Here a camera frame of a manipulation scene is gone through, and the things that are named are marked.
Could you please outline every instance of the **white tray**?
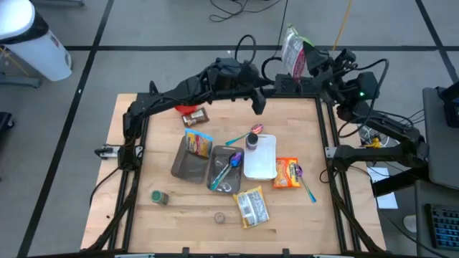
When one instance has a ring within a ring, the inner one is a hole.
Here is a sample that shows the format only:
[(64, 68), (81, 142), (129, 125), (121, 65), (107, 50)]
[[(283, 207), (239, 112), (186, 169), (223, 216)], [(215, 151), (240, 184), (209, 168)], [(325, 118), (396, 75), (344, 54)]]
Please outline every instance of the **white tray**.
[(244, 175), (250, 180), (271, 180), (278, 172), (275, 170), (274, 135), (259, 134), (257, 148), (244, 149)]

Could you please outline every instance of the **green can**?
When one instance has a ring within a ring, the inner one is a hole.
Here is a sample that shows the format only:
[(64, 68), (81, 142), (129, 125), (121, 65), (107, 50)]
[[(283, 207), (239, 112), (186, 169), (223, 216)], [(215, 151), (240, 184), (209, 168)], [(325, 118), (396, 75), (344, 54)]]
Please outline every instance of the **green can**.
[(151, 200), (154, 203), (160, 204), (160, 205), (167, 205), (167, 201), (169, 200), (169, 196), (162, 191), (155, 190), (153, 193), (151, 193)]

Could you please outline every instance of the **wooden tabletop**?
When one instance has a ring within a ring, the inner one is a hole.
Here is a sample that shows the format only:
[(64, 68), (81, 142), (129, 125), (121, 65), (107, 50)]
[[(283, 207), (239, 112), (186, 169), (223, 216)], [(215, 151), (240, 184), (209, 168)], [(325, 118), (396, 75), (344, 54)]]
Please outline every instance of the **wooden tabletop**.
[[(122, 115), (135, 99), (135, 94), (118, 96), (107, 143), (123, 144)], [(277, 138), (277, 157), (298, 157), (303, 178), (317, 202), (311, 203), (304, 188), (273, 189), (272, 181), (250, 181), (243, 176), (241, 191), (262, 186), (270, 215), (268, 222), (243, 229), (232, 196), (214, 193), (205, 183), (189, 183), (171, 175), (184, 124), (177, 111), (168, 110), (150, 117), (129, 252), (179, 253), (182, 247), (189, 247), (191, 253), (279, 254), (282, 248), (289, 248), (292, 254), (338, 254), (330, 188), (318, 179), (326, 165), (315, 101), (269, 99), (262, 115), (254, 114), (250, 101), (216, 101), (202, 106), (210, 121), (193, 129), (211, 135), (214, 146), (224, 145), (254, 124), (262, 123), (263, 132)], [(343, 122), (337, 119), (337, 123), (340, 126)], [(243, 144), (240, 140), (234, 145)], [(358, 136), (346, 138), (341, 144), (359, 145)], [(364, 163), (354, 165), (366, 169)], [(116, 166), (116, 159), (102, 161), (98, 181)], [(90, 246), (113, 217), (120, 175), (121, 172), (115, 174), (95, 194), (82, 248)], [(350, 168), (347, 178), (356, 218), (376, 244), (385, 249), (369, 177)], [(154, 204), (150, 198), (153, 190), (167, 193), (169, 204)], [(224, 224), (214, 222), (214, 214), (219, 211), (226, 217)], [(124, 225), (122, 221), (117, 247), (121, 246)], [(351, 249), (349, 228), (345, 226)]]

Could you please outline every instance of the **keyboard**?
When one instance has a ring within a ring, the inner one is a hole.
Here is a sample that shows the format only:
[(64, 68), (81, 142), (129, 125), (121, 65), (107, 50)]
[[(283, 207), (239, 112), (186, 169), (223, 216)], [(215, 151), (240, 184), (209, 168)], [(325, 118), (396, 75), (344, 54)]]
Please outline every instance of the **keyboard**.
[(438, 249), (459, 251), (459, 206), (426, 204), (432, 245)]

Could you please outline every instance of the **white trash can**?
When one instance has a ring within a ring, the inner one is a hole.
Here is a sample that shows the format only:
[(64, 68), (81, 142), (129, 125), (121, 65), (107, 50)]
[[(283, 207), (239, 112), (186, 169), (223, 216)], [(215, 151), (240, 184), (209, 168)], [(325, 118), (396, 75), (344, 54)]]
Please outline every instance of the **white trash can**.
[(0, 0), (0, 44), (48, 80), (72, 74), (72, 58), (29, 0)]

